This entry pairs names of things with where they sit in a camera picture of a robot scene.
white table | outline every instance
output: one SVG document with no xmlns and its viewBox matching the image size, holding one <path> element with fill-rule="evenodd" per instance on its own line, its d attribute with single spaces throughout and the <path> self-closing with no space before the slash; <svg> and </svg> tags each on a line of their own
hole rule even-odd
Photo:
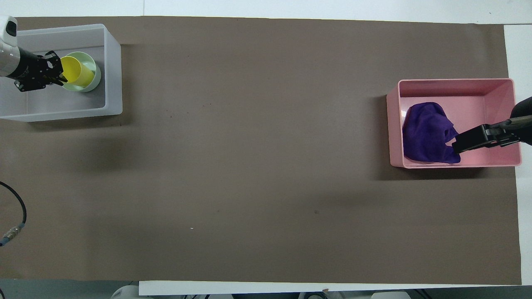
<svg viewBox="0 0 532 299">
<path fill-rule="evenodd" d="M 514 0 L 0 0 L 2 14 L 12 16 L 225 16 L 249 18 L 341 19 L 407 22 L 505 24 L 509 77 L 516 100 L 532 95 L 532 1 Z M 521 277 L 532 285 L 532 147 L 522 146 L 523 163 L 516 168 Z M 442 288 L 474 285 L 239 283 L 207 281 L 141 281 L 141 295 L 309 292 L 316 290 L 377 290 Z"/>
</svg>

brown paper sheet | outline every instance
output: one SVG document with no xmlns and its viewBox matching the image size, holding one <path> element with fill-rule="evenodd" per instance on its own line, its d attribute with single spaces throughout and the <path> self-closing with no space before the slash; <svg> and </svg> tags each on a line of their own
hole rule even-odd
<svg viewBox="0 0 532 299">
<path fill-rule="evenodd" d="M 114 117 L 0 121 L 28 224 L 0 277 L 520 284 L 513 168 L 390 166 L 400 79 L 507 77 L 502 26 L 225 18 L 103 23 Z M 1 193 L 0 227 L 20 219 Z"/>
</svg>

black cable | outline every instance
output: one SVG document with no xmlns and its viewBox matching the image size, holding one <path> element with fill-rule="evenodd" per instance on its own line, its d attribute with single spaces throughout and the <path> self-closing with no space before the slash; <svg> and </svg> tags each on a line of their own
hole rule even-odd
<svg viewBox="0 0 532 299">
<path fill-rule="evenodd" d="M 418 290 L 416 290 L 416 289 L 414 289 L 414 291 L 415 291 L 416 293 L 418 293 L 418 294 L 421 296 L 421 298 L 426 299 L 426 298 L 425 298 L 425 295 L 423 295 L 420 291 L 418 291 Z"/>
<path fill-rule="evenodd" d="M 429 293 L 427 293 L 427 291 L 423 288 L 421 289 L 421 291 L 423 292 L 423 294 L 425 294 L 425 296 L 427 297 L 427 299 L 432 299 L 432 297 L 430 297 Z"/>
<path fill-rule="evenodd" d="M 0 185 L 4 186 L 7 190 L 11 191 L 11 193 L 13 193 L 13 195 L 19 200 L 20 205 L 22 207 L 22 223 L 26 224 L 26 217 L 27 217 L 26 205 L 20 198 L 20 195 L 15 191 L 15 189 L 11 188 L 11 186 L 9 186 L 8 184 L 0 181 Z"/>
</svg>

yellow cup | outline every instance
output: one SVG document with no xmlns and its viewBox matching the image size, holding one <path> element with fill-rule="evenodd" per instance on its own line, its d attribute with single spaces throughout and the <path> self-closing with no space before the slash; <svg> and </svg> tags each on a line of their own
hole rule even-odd
<svg viewBox="0 0 532 299">
<path fill-rule="evenodd" d="M 85 88 L 94 79 L 94 73 L 74 57 L 61 58 L 61 64 L 63 65 L 63 76 L 68 80 L 68 84 Z"/>
</svg>

cable connector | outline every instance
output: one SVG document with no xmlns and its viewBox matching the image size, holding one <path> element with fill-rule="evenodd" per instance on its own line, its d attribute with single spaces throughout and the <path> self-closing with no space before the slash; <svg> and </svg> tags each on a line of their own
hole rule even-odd
<svg viewBox="0 0 532 299">
<path fill-rule="evenodd" d="M 12 229 L 10 229 L 8 232 L 4 234 L 4 237 L 0 240 L 0 246 L 5 246 L 5 244 L 13 239 L 20 233 L 22 228 L 24 227 L 24 223 L 21 223 Z"/>
</svg>

